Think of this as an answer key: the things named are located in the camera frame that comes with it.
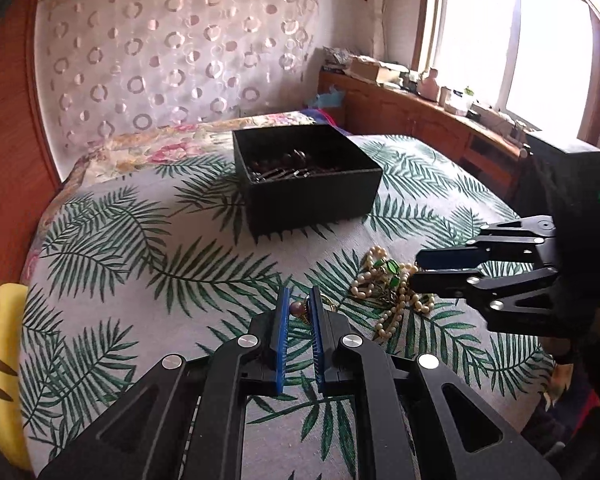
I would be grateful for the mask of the person's right hand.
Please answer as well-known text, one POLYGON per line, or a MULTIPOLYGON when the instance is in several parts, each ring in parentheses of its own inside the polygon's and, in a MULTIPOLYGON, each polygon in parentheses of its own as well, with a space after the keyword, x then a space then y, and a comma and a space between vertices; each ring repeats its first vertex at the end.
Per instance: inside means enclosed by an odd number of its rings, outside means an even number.
POLYGON ((549 354, 559 365, 574 364, 584 358, 584 345, 586 340, 580 338, 540 337, 543 351, 549 354))

